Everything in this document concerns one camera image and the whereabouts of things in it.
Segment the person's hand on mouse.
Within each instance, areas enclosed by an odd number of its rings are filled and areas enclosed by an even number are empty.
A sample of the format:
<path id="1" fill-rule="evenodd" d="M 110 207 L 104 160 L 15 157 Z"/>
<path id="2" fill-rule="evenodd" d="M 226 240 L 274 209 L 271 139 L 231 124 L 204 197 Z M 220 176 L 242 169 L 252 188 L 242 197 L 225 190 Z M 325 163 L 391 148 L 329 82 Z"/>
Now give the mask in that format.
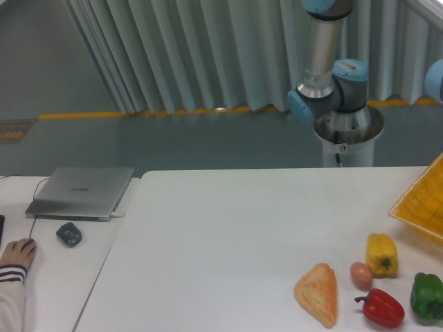
<path id="1" fill-rule="evenodd" d="M 1 267 L 21 266 L 28 270 L 33 262 L 37 243 L 33 239 L 20 239 L 7 244 L 2 256 Z"/>

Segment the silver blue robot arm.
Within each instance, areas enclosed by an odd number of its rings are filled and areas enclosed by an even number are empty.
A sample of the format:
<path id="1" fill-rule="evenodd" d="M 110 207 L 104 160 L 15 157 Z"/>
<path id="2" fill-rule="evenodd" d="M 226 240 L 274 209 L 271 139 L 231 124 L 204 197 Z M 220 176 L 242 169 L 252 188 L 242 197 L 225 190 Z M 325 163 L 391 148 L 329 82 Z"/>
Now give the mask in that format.
<path id="1" fill-rule="evenodd" d="M 305 61 L 288 92 L 311 123 L 353 112 L 369 97 L 442 99 L 441 1 L 303 1 L 310 29 Z"/>

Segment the cream sleeve forearm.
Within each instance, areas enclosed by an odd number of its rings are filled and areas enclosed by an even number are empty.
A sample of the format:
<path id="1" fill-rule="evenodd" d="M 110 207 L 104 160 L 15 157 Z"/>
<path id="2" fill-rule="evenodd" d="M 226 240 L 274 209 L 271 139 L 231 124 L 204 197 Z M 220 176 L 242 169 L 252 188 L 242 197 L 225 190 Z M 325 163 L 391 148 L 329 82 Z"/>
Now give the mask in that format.
<path id="1" fill-rule="evenodd" d="M 23 331 L 26 275 L 20 265 L 1 267 L 1 331 Z"/>

